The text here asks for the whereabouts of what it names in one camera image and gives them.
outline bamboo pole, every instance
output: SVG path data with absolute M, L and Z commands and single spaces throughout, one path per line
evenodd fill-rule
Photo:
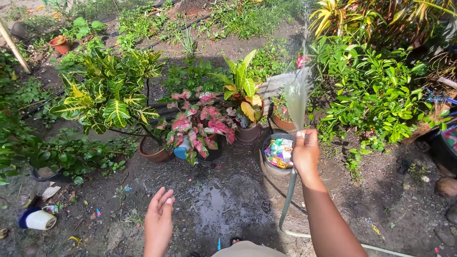
M 10 46 L 11 50 L 13 51 L 14 56 L 19 60 L 19 63 L 21 63 L 22 67 L 28 74 L 32 73 L 32 70 L 30 69 L 30 66 L 28 63 L 25 61 L 24 57 L 22 56 L 21 52 L 19 52 L 19 49 L 17 49 L 16 44 L 14 44 L 13 40 L 10 37 L 10 34 L 6 30 L 5 26 L 3 26 L 3 23 L 0 22 L 0 33 L 3 36 L 3 38 L 6 40 L 8 45 Z

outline left hand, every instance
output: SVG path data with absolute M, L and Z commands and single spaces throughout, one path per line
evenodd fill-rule
M 144 218 L 144 256 L 162 257 L 170 243 L 173 232 L 171 213 L 175 198 L 173 190 L 165 194 L 165 187 L 152 197 L 149 203 L 148 212 Z

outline hand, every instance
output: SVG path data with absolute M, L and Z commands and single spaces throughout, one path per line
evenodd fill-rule
M 145 257 L 163 257 L 170 243 L 173 232 L 171 213 L 175 198 L 171 197 L 173 190 L 164 193 L 165 188 L 162 187 L 152 197 L 144 218 Z
M 298 131 L 292 151 L 292 162 L 302 180 L 308 177 L 319 178 L 318 161 L 317 130 L 304 129 Z

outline white hose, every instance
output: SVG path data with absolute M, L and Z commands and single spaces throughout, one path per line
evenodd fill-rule
M 310 234 L 292 232 L 292 231 L 289 231 L 289 230 L 285 230 L 282 227 L 284 225 L 284 219 L 286 218 L 287 211 L 289 210 L 289 205 L 290 205 L 290 202 L 292 200 L 293 190 L 295 188 L 295 182 L 296 181 L 297 181 L 297 171 L 295 170 L 295 167 L 293 167 L 292 168 L 292 176 L 291 176 L 290 182 L 289 182 L 289 189 L 287 191 L 286 202 L 284 203 L 284 207 L 282 208 L 281 218 L 279 219 L 279 229 L 282 232 L 284 232 L 284 233 L 286 233 L 288 235 L 291 235 L 291 236 L 311 238 Z M 412 255 L 403 254 L 403 253 L 399 253 L 399 252 L 393 252 L 393 251 L 389 251 L 389 250 L 382 249 L 382 248 L 375 247 L 375 246 L 369 246 L 369 245 L 364 245 L 364 244 L 361 244 L 361 245 L 362 245 L 363 248 L 372 249 L 372 250 L 376 250 L 376 251 L 379 251 L 379 252 L 385 252 L 385 253 L 396 255 L 396 256 L 415 257 L 415 256 L 412 256 Z

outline dirt ground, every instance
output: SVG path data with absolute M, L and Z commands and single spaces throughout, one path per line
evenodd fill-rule
M 298 29 L 296 23 L 285 23 L 274 36 L 292 42 L 297 38 L 295 31 Z M 223 56 L 230 59 L 244 57 L 267 41 L 267 38 L 239 40 L 236 37 L 219 42 L 202 40 L 199 41 L 203 52 L 200 58 L 211 60 L 214 67 L 224 66 Z M 110 42 L 115 42 L 111 36 L 107 44 Z M 163 50 L 169 56 L 169 64 L 182 64 L 183 56 L 176 46 L 161 43 L 154 49 Z M 51 65 L 45 62 L 37 68 L 36 74 L 47 86 L 59 88 L 61 81 L 57 72 L 51 70 Z M 163 72 L 159 80 L 166 79 L 165 75 L 166 72 Z M 151 92 L 152 101 L 155 101 L 160 99 L 164 89 L 156 83 Z M 58 120 L 46 134 L 53 134 L 59 127 L 79 126 L 73 121 Z M 184 257 L 194 251 L 202 257 L 211 256 L 217 251 L 219 238 L 221 247 L 225 248 L 233 236 L 275 248 L 290 257 L 315 256 L 309 239 L 288 236 L 279 231 L 278 222 L 290 175 L 276 176 L 263 168 L 259 151 L 270 134 L 264 124 L 261 138 L 255 145 L 224 143 L 222 156 L 212 165 L 192 167 L 178 159 L 151 163 L 136 153 L 128 160 L 125 171 L 109 177 L 94 172 L 88 174 L 83 185 L 57 183 L 62 188 L 46 203 L 67 206 L 56 214 L 57 224 L 48 231 L 20 229 L 17 219 L 24 210 L 18 204 L 19 197 L 23 194 L 31 197 L 40 195 L 49 183 L 35 182 L 30 177 L 13 178 L 11 184 L 0 187 L 0 196 L 8 201 L 8 209 L 0 210 L 0 224 L 1 228 L 9 230 L 8 236 L 0 240 L 0 252 L 4 256 L 142 256 L 142 221 L 152 195 L 165 186 L 174 189 L 176 197 L 174 232 L 167 256 Z M 105 140 L 118 135 L 90 136 Z M 322 145 L 319 170 L 336 207 L 361 243 L 417 257 L 435 256 L 436 248 L 441 257 L 457 256 L 457 237 L 449 232 L 452 224 L 444 217 L 456 200 L 434 193 L 440 172 L 424 151 L 426 145 L 421 142 L 410 146 L 399 145 L 392 147 L 387 154 L 367 156 L 360 169 L 363 176 L 361 185 L 354 186 L 344 167 L 344 156 L 356 144 L 355 136 L 350 134 L 346 140 L 336 141 L 331 146 Z M 431 171 L 428 176 L 431 182 L 423 183 L 409 174 L 397 173 L 400 167 L 396 162 L 398 158 L 405 158 Z M 69 202 L 73 191 L 78 197 L 76 203 Z M 99 209 L 100 216 L 96 215 L 96 209 Z M 381 236 L 365 218 L 379 229 Z M 300 182 L 295 186 L 284 226 L 288 230 L 309 233 Z M 445 235 L 442 240 L 447 245 L 438 239 L 434 230 Z M 67 240 L 71 236 L 81 239 L 79 246 L 74 244 L 74 240 Z M 367 252 L 370 257 L 391 256 L 373 250 Z

